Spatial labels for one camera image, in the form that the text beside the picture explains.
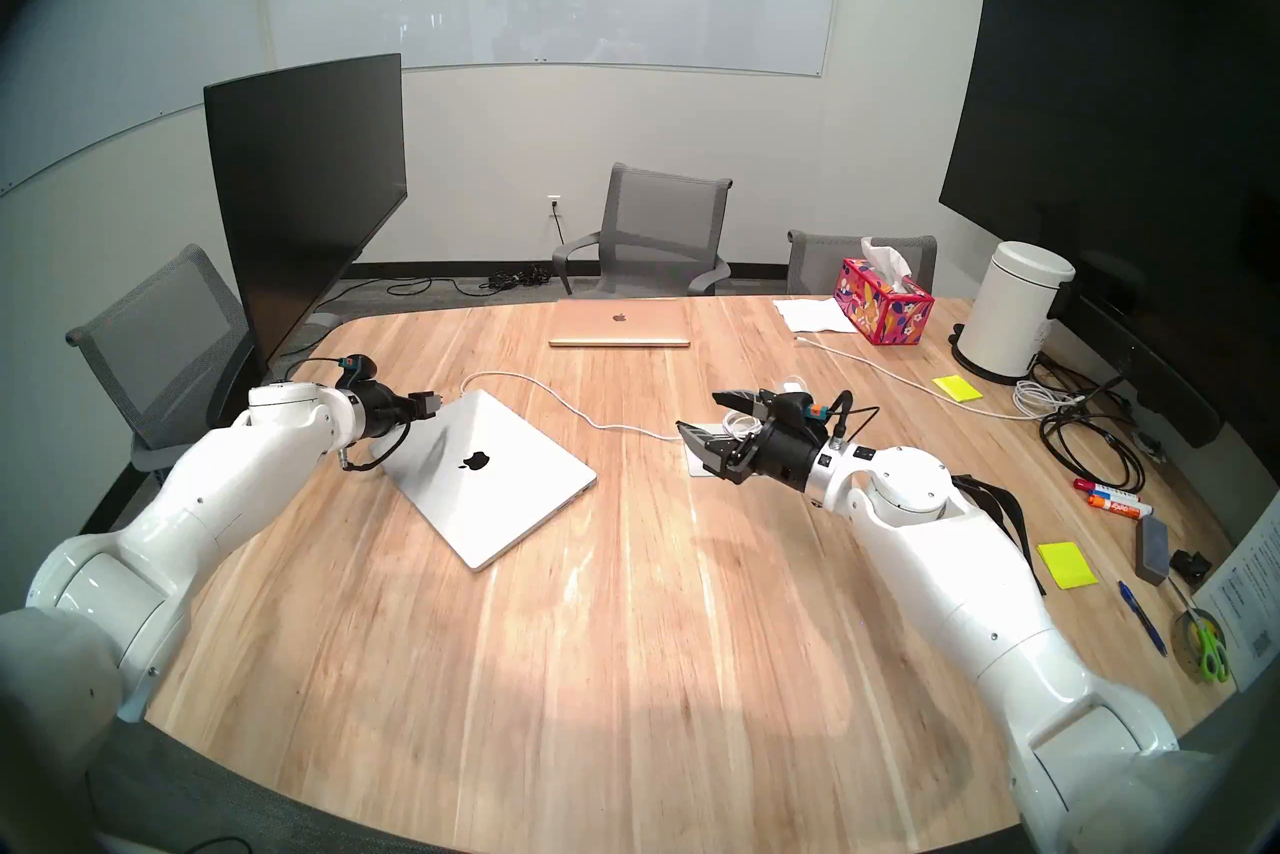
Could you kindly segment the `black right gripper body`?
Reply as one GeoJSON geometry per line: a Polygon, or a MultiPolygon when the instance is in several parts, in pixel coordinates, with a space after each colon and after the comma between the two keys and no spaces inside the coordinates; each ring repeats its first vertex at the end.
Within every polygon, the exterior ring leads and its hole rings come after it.
{"type": "Polygon", "coordinates": [[[803,417],[801,423],[791,424],[771,419],[733,448],[733,484],[759,475],[805,492],[828,439],[826,423],[820,420],[803,417]]]}

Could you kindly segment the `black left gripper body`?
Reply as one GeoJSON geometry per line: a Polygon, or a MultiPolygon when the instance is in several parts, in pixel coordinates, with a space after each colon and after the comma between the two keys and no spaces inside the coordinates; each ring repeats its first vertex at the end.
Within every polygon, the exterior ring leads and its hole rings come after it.
{"type": "Polygon", "coordinates": [[[416,421],[416,403],[379,382],[356,382],[355,399],[364,415],[360,439],[376,439],[416,421]]]}

